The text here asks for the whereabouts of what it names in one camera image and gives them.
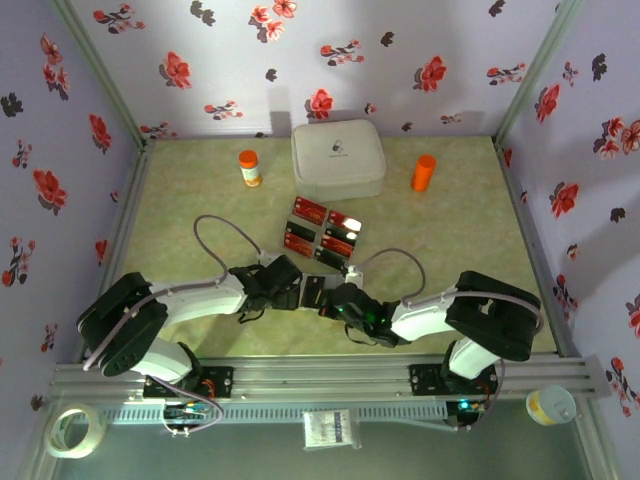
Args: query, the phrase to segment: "robotic arm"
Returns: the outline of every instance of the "robotic arm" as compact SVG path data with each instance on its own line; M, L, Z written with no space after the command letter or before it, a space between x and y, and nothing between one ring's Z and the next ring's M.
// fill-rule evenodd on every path
M261 253L260 262L231 268L206 288L151 284L140 273L127 274L80 316L78 330L103 375L132 370L189 390L200 381L198 360L186 345L157 334L205 315L239 313L244 323L266 308L315 310L391 348L456 330L466 338L450 345L441 370L454 385L475 379L499 358L528 360L542 327L537 297L475 272L462 273L454 288L420 302L380 303L362 290L362 273L353 267L343 277L303 274L285 255ZM113 335L129 309L166 289L162 302L147 302Z

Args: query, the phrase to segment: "table surface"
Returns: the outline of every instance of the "table surface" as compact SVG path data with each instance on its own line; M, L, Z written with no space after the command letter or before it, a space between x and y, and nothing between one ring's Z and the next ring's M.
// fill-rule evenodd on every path
M412 252L427 273L426 294L455 284L465 270L476 270L533 292L535 278L502 171L489 137L382 138L387 173L382 193L367 199L327 202L363 224L354 263L386 247ZM264 182L244 185L238 153L258 153ZM411 190L420 155L437 159L424 193ZM143 188L128 245L124 272L140 271L149 281L187 282L220 272L192 233L201 214L220 215L249 234L260 247L287 252L309 273L328 267L286 251L284 224L297 195L288 139L159 141ZM255 263L255 251L230 227L214 220L200 224L204 241L229 266ZM365 290L379 301L397 300L419 286L410 260L387 254L364 272ZM256 322L239 325L237 315L203 317L170 326L160 336L182 341L200 357L298 354L444 353L457 333L423 337L396 349L362 346L344 335L341 322L313 312L267 310ZM359 339L359 333L353 334ZM547 327L535 351L555 351Z

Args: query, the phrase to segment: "masking tape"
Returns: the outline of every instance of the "masking tape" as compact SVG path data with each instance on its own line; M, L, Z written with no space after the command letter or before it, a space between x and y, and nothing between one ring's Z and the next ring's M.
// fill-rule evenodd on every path
M69 448L65 435L74 415L82 413L88 423L87 433L75 446ZM82 458L93 452L107 431L107 418L88 405L72 403L61 408L51 417L45 429L44 443L50 455L57 458Z

